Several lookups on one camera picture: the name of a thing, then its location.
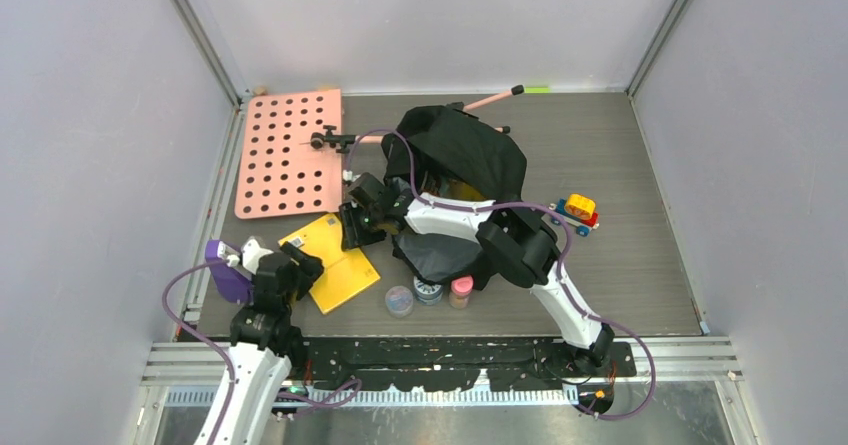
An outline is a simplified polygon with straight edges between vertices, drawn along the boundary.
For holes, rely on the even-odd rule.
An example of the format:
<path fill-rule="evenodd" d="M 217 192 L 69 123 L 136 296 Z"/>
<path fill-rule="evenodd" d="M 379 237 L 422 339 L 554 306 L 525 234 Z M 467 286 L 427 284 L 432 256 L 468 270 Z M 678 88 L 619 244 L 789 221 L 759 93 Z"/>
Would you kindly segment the yellow illustrated book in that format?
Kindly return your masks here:
<path fill-rule="evenodd" d="M 380 275 L 360 249 L 343 251 L 343 229 L 334 214 L 325 214 L 283 237 L 303 252 L 320 258 L 324 273 L 310 290 L 323 315 L 327 315 L 380 280 Z"/>

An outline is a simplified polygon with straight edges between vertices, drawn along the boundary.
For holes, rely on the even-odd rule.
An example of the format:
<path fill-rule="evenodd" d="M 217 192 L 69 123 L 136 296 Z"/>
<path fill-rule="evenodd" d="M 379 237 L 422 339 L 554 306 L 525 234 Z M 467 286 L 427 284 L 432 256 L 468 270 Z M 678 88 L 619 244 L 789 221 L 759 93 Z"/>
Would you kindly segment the black backpack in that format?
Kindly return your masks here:
<path fill-rule="evenodd" d="M 395 134 L 381 141 L 387 159 L 383 181 L 400 191 L 414 185 L 421 194 L 460 201 L 521 199 L 527 158 L 505 132 L 455 105 L 417 106 L 408 110 Z M 483 290 L 496 274 L 476 241 L 431 238 L 427 232 L 391 238 L 392 255 L 427 284 L 448 285 L 464 276 Z"/>

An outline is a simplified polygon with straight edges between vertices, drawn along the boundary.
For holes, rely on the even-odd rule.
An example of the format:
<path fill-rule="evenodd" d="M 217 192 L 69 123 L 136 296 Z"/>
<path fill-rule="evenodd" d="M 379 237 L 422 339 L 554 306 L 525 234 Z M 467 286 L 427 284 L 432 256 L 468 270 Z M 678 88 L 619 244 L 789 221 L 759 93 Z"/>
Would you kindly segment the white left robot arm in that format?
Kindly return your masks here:
<path fill-rule="evenodd" d="M 252 237 L 240 249 L 222 240 L 206 245 L 205 264 L 218 293 L 241 306 L 229 326 L 229 347 L 212 348 L 225 371 L 196 442 L 255 444 L 264 414 L 284 379 L 298 377 L 307 363 L 301 330 L 292 308 L 323 275 L 319 257 L 306 253 L 299 238 L 272 250 Z"/>

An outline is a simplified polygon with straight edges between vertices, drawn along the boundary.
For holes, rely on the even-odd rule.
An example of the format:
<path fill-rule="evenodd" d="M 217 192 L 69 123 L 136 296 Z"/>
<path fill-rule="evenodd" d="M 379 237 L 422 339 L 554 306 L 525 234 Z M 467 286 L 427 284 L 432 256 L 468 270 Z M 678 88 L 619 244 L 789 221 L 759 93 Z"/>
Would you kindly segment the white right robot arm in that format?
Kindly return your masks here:
<path fill-rule="evenodd" d="M 339 209 L 349 251 L 390 239 L 393 254 L 421 282 L 447 285 L 495 275 L 529 290 L 557 325 L 574 368 L 596 375 L 611 360 L 614 332 L 595 315 L 567 275 L 544 209 L 525 202 L 462 201 L 419 194 L 404 181 L 370 173 L 344 177 Z"/>

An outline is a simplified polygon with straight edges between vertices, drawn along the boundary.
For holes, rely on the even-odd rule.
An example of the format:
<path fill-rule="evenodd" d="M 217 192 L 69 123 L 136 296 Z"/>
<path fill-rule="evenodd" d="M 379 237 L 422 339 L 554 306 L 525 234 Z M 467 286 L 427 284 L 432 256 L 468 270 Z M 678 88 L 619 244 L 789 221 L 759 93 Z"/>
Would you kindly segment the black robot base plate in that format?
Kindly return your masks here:
<path fill-rule="evenodd" d="M 334 390 L 359 379 L 365 391 L 467 391 L 485 381 L 497 392 L 553 390 L 637 374 L 631 347 L 615 342 L 593 364 L 551 337 L 308 337 L 293 379 Z"/>

